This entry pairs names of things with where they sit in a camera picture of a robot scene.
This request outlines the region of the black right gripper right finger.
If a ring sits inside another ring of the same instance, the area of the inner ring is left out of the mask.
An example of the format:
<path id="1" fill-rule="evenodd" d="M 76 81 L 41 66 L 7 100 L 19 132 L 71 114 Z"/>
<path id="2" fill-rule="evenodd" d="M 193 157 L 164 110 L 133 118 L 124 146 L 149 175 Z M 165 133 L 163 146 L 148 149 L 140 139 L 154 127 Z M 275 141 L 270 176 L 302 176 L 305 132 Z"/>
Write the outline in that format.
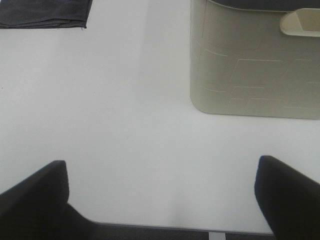
<path id="1" fill-rule="evenodd" d="M 320 185 L 270 155 L 258 162 L 254 194 L 277 240 L 320 238 Z"/>

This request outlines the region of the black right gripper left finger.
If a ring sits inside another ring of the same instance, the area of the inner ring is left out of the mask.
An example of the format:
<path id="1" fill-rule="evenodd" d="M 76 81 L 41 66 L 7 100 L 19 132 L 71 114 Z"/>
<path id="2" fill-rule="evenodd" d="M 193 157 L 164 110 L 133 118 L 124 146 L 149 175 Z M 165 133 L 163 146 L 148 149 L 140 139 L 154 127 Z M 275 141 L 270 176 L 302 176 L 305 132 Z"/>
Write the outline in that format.
<path id="1" fill-rule="evenodd" d="M 55 160 L 0 195 L 2 240 L 90 240 L 98 224 L 69 203 L 66 162 Z"/>

